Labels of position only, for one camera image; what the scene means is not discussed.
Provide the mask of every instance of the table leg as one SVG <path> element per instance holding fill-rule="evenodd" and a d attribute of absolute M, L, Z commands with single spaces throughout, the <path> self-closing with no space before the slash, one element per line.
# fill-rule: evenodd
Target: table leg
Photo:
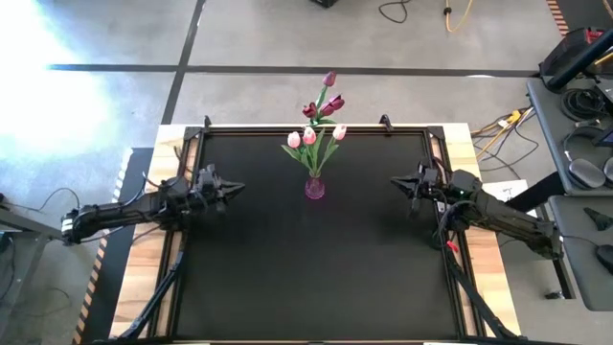
<path fill-rule="evenodd" d="M 517 211 L 528 212 L 538 205 L 545 203 L 549 196 L 563 196 L 564 186 L 559 179 L 559 173 L 553 172 L 549 176 L 538 181 L 524 193 L 507 201 L 507 205 Z"/>

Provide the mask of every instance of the black cable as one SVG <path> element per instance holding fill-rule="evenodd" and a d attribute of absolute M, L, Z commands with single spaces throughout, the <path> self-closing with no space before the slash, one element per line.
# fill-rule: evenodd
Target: black cable
<path fill-rule="evenodd" d="M 566 236 L 566 235 L 561 235 L 561 237 L 562 237 L 563 239 L 582 240 L 582 241 L 590 242 L 590 243 L 594 244 L 594 246 L 597 246 L 597 247 L 599 247 L 599 246 L 600 246 L 599 244 L 595 244 L 594 242 L 589 241 L 589 240 L 584 239 L 584 238 L 579 237 L 579 236 Z"/>
<path fill-rule="evenodd" d="M 397 24 L 402 24 L 406 21 L 406 18 L 409 16 L 409 12 L 406 10 L 406 4 L 408 4 L 411 0 L 399 0 L 399 1 L 392 1 L 389 3 L 385 3 L 381 6 L 379 6 L 379 13 L 381 13 L 381 15 L 383 15 L 386 19 L 393 21 Z M 383 12 L 383 8 L 386 6 L 391 6 L 391 5 L 401 5 L 402 6 L 402 11 L 404 12 L 404 17 L 402 18 L 402 20 L 396 20 L 392 17 L 390 17 L 389 15 L 385 14 L 385 12 Z"/>
<path fill-rule="evenodd" d="M 7 296 L 7 293 L 9 293 L 9 290 L 11 290 L 12 287 L 12 283 L 15 280 L 15 253 L 17 251 L 17 248 L 15 246 L 15 242 L 12 239 L 12 236 L 9 236 L 9 241 L 11 242 L 11 247 L 12 247 L 12 255 L 11 255 L 11 277 L 9 279 L 9 285 L 7 286 L 7 289 L 4 290 L 4 292 L 2 292 L 2 295 L 0 295 L 0 302 L 4 301 L 4 298 Z"/>
<path fill-rule="evenodd" d="M 145 236 L 145 235 L 150 234 L 150 233 L 151 233 L 151 232 L 153 232 L 154 230 L 157 230 L 157 229 L 159 229 L 159 228 L 161 228 L 161 227 L 162 227 L 162 224 L 160 224 L 160 225 L 158 225 L 158 226 L 154 226 L 154 227 L 153 227 L 153 228 L 151 228 L 151 229 L 148 229 L 146 232 L 144 232 L 144 233 L 142 233 L 142 234 L 138 235 L 137 237 L 135 237 L 134 239 L 132 239 L 132 244 L 134 244 L 134 243 L 136 242 L 136 240 L 138 240 L 138 239 L 142 238 L 142 237 L 143 237 L 143 236 Z"/>
<path fill-rule="evenodd" d="M 441 220 L 439 221 L 439 226 L 437 227 L 437 230 L 432 233 L 432 242 L 435 245 L 435 247 L 440 248 L 439 247 L 439 238 L 441 237 L 444 229 L 447 226 L 447 219 L 449 218 L 449 216 L 451 215 L 451 213 L 453 213 L 453 211 L 455 211 L 456 209 L 458 209 L 460 206 L 463 205 L 475 205 L 475 202 L 472 200 L 461 200 L 458 201 L 456 203 L 454 203 L 453 205 L 451 205 L 444 213 L 443 216 L 441 217 Z"/>
<path fill-rule="evenodd" d="M 562 113 L 574 122 L 608 116 L 604 97 L 593 89 L 568 89 L 560 96 Z"/>
<path fill-rule="evenodd" d="M 484 160 L 484 161 L 487 161 L 487 160 L 489 160 L 489 159 L 493 158 L 493 157 L 494 157 L 494 155 L 498 155 L 498 153 L 500 153 L 500 150 L 502 149 L 502 147 L 504 147 L 504 146 L 505 146 L 505 143 L 507 143 L 507 140 L 508 140 L 508 139 L 509 139 L 509 137 L 511 136 L 511 133 L 513 133 L 512 129 L 511 129 L 511 130 L 509 130 L 509 131 L 507 132 L 507 134 L 505 134 L 505 137 L 504 137 L 504 138 L 502 139 L 502 141 L 500 142 L 500 145 L 498 145 L 498 149 L 496 149 L 496 152 L 491 153 L 491 154 L 489 155 L 489 157 L 486 157 L 486 158 L 484 158 L 483 160 Z"/>
<path fill-rule="evenodd" d="M 49 202 L 49 200 L 52 198 L 52 196 L 54 196 L 57 192 L 59 191 L 68 191 L 70 192 L 73 196 L 75 196 L 75 199 L 77 200 L 77 209 L 80 208 L 80 199 L 79 196 L 77 195 L 77 193 L 75 193 L 75 191 L 73 191 L 72 189 L 68 188 L 68 187 L 61 187 L 61 188 L 57 188 L 56 190 L 54 190 L 49 196 L 47 196 L 47 199 L 45 199 L 45 202 L 42 203 L 42 206 L 40 206 L 39 208 L 35 209 L 33 207 L 29 207 L 29 206 L 22 206 L 22 205 L 18 205 L 18 204 L 13 204 L 10 202 L 4 202 L 7 205 L 10 206 L 14 206 L 14 207 L 19 207 L 19 208 L 23 208 L 26 210 L 30 210 L 30 211 L 35 211 L 40 213 L 42 211 L 42 209 L 45 208 L 45 206 L 47 206 L 47 203 Z"/>
<path fill-rule="evenodd" d="M 498 248 L 502 248 L 502 247 L 504 247 L 505 245 L 507 245 L 507 243 L 514 242 L 514 241 L 519 241 L 519 240 L 516 240 L 516 239 L 510 239 L 510 240 L 504 241 L 502 244 L 500 244 L 500 245 L 498 246 Z"/>
<path fill-rule="evenodd" d="M 82 240 L 81 243 L 88 243 L 88 242 L 93 242 L 93 241 L 97 241 L 97 240 L 101 240 L 101 239 L 106 239 L 107 237 L 115 234 L 118 231 L 124 230 L 125 228 L 126 228 L 126 226 L 115 228 L 115 229 L 111 230 L 108 234 L 100 235 L 100 236 L 98 236 L 96 238 L 85 239 L 85 240 Z"/>
<path fill-rule="evenodd" d="M 476 149 L 478 149 L 478 150 L 483 150 L 483 149 L 481 149 L 480 147 L 478 147 L 478 146 L 476 146 L 476 145 L 474 145 L 474 144 L 473 144 L 472 146 L 473 146 L 473 147 L 475 147 L 475 148 L 476 148 Z M 521 176 L 519 176 L 519 173 L 517 173 L 517 172 L 515 171 L 515 169 L 514 169 L 514 168 L 511 166 L 511 164 L 509 164 L 509 163 L 505 162 L 505 161 L 504 161 L 502 158 L 498 157 L 497 155 L 492 155 L 492 156 L 494 157 L 494 159 L 496 159 L 497 161 L 499 161 L 500 163 L 502 163 L 502 165 L 503 165 L 503 166 L 502 166 L 502 167 L 495 168 L 495 169 L 490 169 L 490 170 L 481 170 L 481 172 L 493 172 L 493 171 L 497 171 L 497 170 L 500 170 L 500 169 L 507 168 L 507 169 L 509 169 L 509 170 L 511 171 L 511 173 L 512 173 L 512 174 L 513 174 L 515 177 L 517 177 L 517 179 L 521 179 Z"/>
<path fill-rule="evenodd" d="M 500 161 L 501 163 L 503 163 L 503 166 L 502 166 L 502 167 L 498 167 L 498 168 L 492 168 L 492 169 L 483 169 L 483 170 L 481 170 L 482 172 L 494 172 L 494 171 L 497 171 L 497 170 L 500 170 L 500 169 L 505 169 L 505 168 L 509 168 L 509 169 L 511 170 L 511 166 L 512 166 L 512 165 L 515 165 L 515 164 L 519 163 L 520 161 L 522 161 L 523 159 L 525 159 L 526 157 L 528 157 L 529 155 L 531 155 L 531 154 L 532 154 L 534 151 L 536 151 L 536 149 L 538 149 L 538 147 L 539 147 L 538 143 L 537 143 L 536 141 L 532 140 L 532 139 L 529 139 L 529 138 L 527 138 L 527 137 L 523 136 L 521 133 L 519 133 L 519 130 L 517 130 L 517 126 L 514 128 L 514 131 L 515 131 L 515 133 L 517 133 L 517 135 L 519 135 L 519 137 L 521 137 L 522 139 L 524 139 L 524 140 L 526 140 L 526 141 L 529 141 L 529 142 L 533 143 L 533 144 L 534 144 L 534 148 L 533 148 L 533 149 L 531 149 L 530 151 L 528 151 L 528 153 L 524 154 L 523 156 L 521 156 L 521 157 L 519 157 L 518 159 L 516 159 L 515 161 L 513 161 L 512 163 L 506 163 L 506 162 L 504 162 L 502 159 L 500 159 L 500 158 L 496 158 L 496 159 L 498 159 L 498 161 Z"/>
<path fill-rule="evenodd" d="M 174 155 L 176 156 L 176 159 L 179 160 L 179 163 L 181 163 L 181 155 L 179 154 L 179 152 L 177 151 L 179 148 L 178 147 L 172 147 L 172 150 L 174 150 Z M 188 167 L 185 167 L 185 170 L 188 173 L 192 173 L 192 170 Z"/>
<path fill-rule="evenodd" d="M 56 308 L 54 310 L 49 310 L 49 311 L 44 311 L 42 313 L 28 313 L 28 312 L 22 312 L 22 311 L 19 311 L 19 310 L 13 310 L 13 311 L 17 312 L 17 313 L 20 313 L 20 314 L 23 314 L 25 316 L 29 316 L 29 317 L 47 317 L 49 315 L 53 315 L 53 314 L 55 314 L 57 312 L 67 310 L 70 307 L 72 307 L 72 302 L 70 301 L 70 295 L 68 294 L 68 292 L 64 291 L 63 289 L 61 289 L 59 287 L 47 287 L 47 289 L 58 291 L 61 294 L 63 294 L 64 297 L 66 297 L 67 304 L 65 306 L 60 307 L 60 308 Z"/>

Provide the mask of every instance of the yellow cable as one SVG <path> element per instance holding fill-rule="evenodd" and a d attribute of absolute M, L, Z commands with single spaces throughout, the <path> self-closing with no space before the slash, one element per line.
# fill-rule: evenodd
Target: yellow cable
<path fill-rule="evenodd" d="M 445 4 L 447 5 L 448 8 L 449 7 L 449 0 L 445 0 Z M 464 12 L 464 15 L 462 16 L 462 19 L 460 19 L 460 23 L 458 23 L 458 25 L 451 29 L 449 26 L 449 17 L 451 17 L 451 13 L 447 13 L 444 16 L 444 25 L 447 28 L 447 31 L 449 33 L 455 33 L 458 29 L 460 29 L 460 27 L 462 26 L 462 24 L 464 24 L 466 18 L 468 17 L 468 13 L 470 12 L 470 6 L 472 6 L 472 0 L 468 0 L 468 6 L 466 7 L 466 11 Z"/>
<path fill-rule="evenodd" d="M 487 152 L 487 149 L 489 149 L 495 142 L 496 140 L 498 140 L 498 138 L 500 138 L 500 136 L 505 133 L 507 130 L 510 130 L 510 127 L 512 127 L 514 124 L 518 123 L 522 118 L 524 118 L 525 116 L 527 116 L 530 112 L 532 111 L 531 108 L 529 108 L 528 110 L 524 111 L 523 114 L 520 114 L 519 111 L 514 110 L 512 112 L 512 114 L 510 115 L 509 118 L 507 118 L 507 123 L 508 125 L 502 129 L 500 129 L 500 131 L 498 133 L 496 133 L 496 135 L 494 135 L 494 137 L 488 142 L 487 145 L 485 145 L 481 151 L 479 151 L 479 153 L 477 153 L 477 158 L 481 157 L 484 153 Z"/>
<path fill-rule="evenodd" d="M 496 133 L 496 135 L 488 142 L 487 145 L 485 145 L 481 151 L 479 153 L 477 153 L 477 158 L 481 157 L 484 153 L 486 153 L 486 150 L 489 149 L 490 146 L 492 146 L 496 140 L 498 140 L 498 138 L 500 138 L 500 136 L 507 131 L 506 128 L 502 128 L 500 129 L 500 131 L 498 133 Z"/>
<path fill-rule="evenodd" d="M 601 63 L 609 60 L 610 58 L 613 58 L 613 53 L 609 53 L 605 57 L 601 57 L 601 58 L 597 59 L 596 62 L 594 62 L 594 64 L 598 66 Z"/>

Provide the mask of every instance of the black table surface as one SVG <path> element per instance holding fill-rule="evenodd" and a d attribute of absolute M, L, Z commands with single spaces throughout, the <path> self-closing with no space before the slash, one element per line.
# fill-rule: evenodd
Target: black table surface
<path fill-rule="evenodd" d="M 595 244 L 613 244 L 613 228 L 598 231 L 583 211 L 589 207 L 613 217 L 613 199 L 609 197 L 552 196 L 549 199 L 562 236 L 580 237 Z M 564 239 L 583 303 L 591 311 L 613 311 L 613 275 L 596 259 L 594 244 L 579 239 Z"/>
<path fill-rule="evenodd" d="M 602 82 L 610 83 L 611 81 L 603 80 Z M 593 85 L 592 80 L 577 80 L 574 81 L 574 85 L 569 84 L 569 86 L 580 88 L 592 87 Z M 573 131 L 574 122 L 562 113 L 560 95 L 549 91 L 543 81 L 539 79 L 528 80 L 528 93 L 566 194 L 569 196 L 613 196 L 613 189 L 611 188 L 600 187 L 594 190 L 583 190 L 569 179 L 566 171 L 570 162 L 564 154 L 563 141 Z M 569 148 L 573 158 L 585 158 L 597 166 L 602 166 L 612 154 L 611 149 L 595 148 L 589 139 L 580 137 L 573 138 L 569 143 Z"/>
<path fill-rule="evenodd" d="M 307 199 L 284 135 L 213 136 L 205 162 L 246 183 L 228 216 L 189 234 L 177 335 L 208 340 L 454 339 L 434 205 L 407 218 L 389 181 L 425 156 L 422 135 L 349 134 Z"/>

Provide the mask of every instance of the flower vase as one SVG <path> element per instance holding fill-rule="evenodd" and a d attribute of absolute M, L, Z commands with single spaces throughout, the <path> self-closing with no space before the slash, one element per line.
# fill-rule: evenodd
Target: flower vase
<path fill-rule="evenodd" d="M 305 195 L 311 200 L 317 200 L 326 193 L 326 185 L 320 177 L 310 176 L 306 181 Z"/>

